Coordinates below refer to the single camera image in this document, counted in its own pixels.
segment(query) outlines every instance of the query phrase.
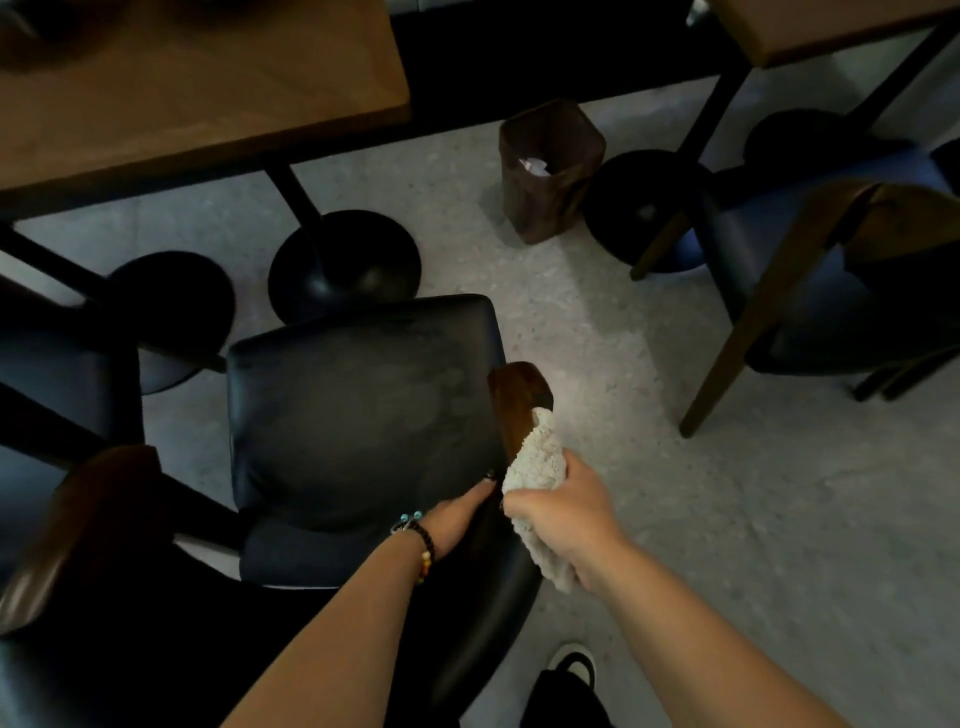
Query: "beaded bracelet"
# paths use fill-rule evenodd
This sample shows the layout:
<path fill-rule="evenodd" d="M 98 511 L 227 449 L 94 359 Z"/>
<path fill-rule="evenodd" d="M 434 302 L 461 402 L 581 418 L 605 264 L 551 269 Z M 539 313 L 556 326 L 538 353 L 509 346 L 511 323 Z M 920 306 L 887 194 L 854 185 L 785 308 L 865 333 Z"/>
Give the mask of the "beaded bracelet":
<path fill-rule="evenodd" d="M 426 575 L 430 572 L 430 567 L 433 565 L 433 562 L 437 560 L 437 551 L 433 546 L 433 539 L 430 538 L 430 534 L 427 533 L 426 528 L 420 525 L 421 518 L 423 518 L 421 511 L 415 511 L 412 518 L 404 513 L 400 516 L 400 520 L 394 524 L 394 527 L 390 529 L 391 533 L 408 530 L 416 531 L 423 539 L 426 551 L 420 555 L 423 559 L 423 566 L 420 567 L 420 576 L 417 578 L 418 585 L 423 583 L 423 579 L 425 579 Z"/>

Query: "terrazzo floor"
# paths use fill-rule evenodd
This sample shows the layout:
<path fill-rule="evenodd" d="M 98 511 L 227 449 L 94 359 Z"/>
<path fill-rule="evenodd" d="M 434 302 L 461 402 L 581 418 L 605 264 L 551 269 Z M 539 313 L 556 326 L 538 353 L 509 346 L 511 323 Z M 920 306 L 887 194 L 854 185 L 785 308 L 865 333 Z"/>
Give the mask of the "terrazzo floor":
<path fill-rule="evenodd" d="M 586 109 L 611 155 L 676 148 L 711 84 Z M 736 162 L 747 130 L 798 98 L 845 109 L 858 93 L 827 63 L 756 74 L 708 165 Z M 582 223 L 522 245 L 500 212 L 496 134 L 462 129 L 296 171 L 322 209 L 403 224 L 420 245 L 422 296 L 493 300 L 508 358 L 543 371 L 564 442 L 603 475 L 629 533 L 771 657 L 855 725 L 960 725 L 960 367 L 898 402 L 865 404 L 848 381 L 748 372 L 682 440 L 677 422 L 730 330 L 709 274 L 631 283 Z M 251 174 L 19 227 L 104 273 L 159 250 L 212 257 L 236 288 L 237 340 L 279 326 L 266 277 L 295 226 L 266 175 Z M 71 300 L 8 259 L 0 270 Z M 230 503 L 223 379 L 201 374 L 144 406 L 165 470 Z M 569 640 L 597 656 L 617 726 L 668 725 L 602 606 L 544 586 L 465 728 L 517 725 L 539 670 Z"/>

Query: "black metal table leg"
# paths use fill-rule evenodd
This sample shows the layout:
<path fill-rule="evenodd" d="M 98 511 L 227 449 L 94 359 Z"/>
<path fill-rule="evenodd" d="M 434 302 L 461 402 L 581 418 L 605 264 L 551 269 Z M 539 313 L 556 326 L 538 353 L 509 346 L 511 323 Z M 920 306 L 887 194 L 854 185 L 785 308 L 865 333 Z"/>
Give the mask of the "black metal table leg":
<path fill-rule="evenodd" d="M 721 74 L 677 152 L 643 149 L 604 162 L 582 210 L 590 233 L 611 255 L 635 265 L 680 209 L 684 190 L 706 183 L 709 172 L 699 163 L 700 156 L 752 68 L 740 56 Z M 703 262 L 700 245 L 689 234 L 653 270 L 675 273 Z"/>
<path fill-rule="evenodd" d="M 86 298 L 140 347 L 140 391 L 160 392 L 200 369 L 225 372 L 218 354 L 233 325 L 233 286 L 212 260 L 183 251 L 144 255 L 103 277 L 0 224 L 0 250 Z"/>
<path fill-rule="evenodd" d="M 789 178 L 883 154 L 884 145 L 869 136 L 869 130 L 958 32 L 960 16 L 938 25 L 867 98 L 846 114 L 790 109 L 766 117 L 747 138 L 743 150 L 747 165 L 764 175 L 773 173 Z"/>
<path fill-rule="evenodd" d="M 289 166 L 266 172 L 300 223 L 270 266 L 270 304 L 280 321 L 294 324 L 417 295 L 420 252 L 400 223 L 359 209 L 321 215 Z"/>

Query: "black sneaker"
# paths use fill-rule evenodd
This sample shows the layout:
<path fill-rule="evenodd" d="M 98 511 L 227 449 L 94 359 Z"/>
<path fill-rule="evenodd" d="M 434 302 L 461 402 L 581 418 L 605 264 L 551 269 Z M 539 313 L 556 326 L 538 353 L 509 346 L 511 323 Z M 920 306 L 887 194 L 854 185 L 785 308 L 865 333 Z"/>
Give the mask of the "black sneaker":
<path fill-rule="evenodd" d="M 590 651 L 582 644 L 565 644 L 551 658 L 547 669 L 569 672 L 587 683 L 591 690 L 596 688 L 596 662 L 593 660 Z"/>

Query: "cleaning rag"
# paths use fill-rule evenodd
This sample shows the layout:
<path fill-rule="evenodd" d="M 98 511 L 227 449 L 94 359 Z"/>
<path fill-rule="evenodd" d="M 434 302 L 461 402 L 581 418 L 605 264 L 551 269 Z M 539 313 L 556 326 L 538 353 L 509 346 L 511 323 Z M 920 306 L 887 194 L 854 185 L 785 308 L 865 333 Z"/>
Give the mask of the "cleaning rag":
<path fill-rule="evenodd" d="M 560 438 L 553 429 L 553 412 L 534 408 L 535 427 L 523 440 L 520 452 L 503 479 L 503 492 L 517 488 L 553 490 L 566 479 L 566 461 Z M 576 582 L 573 566 L 547 546 L 525 519 L 513 519 L 514 531 L 530 551 L 543 577 L 553 582 L 564 594 L 569 594 Z"/>

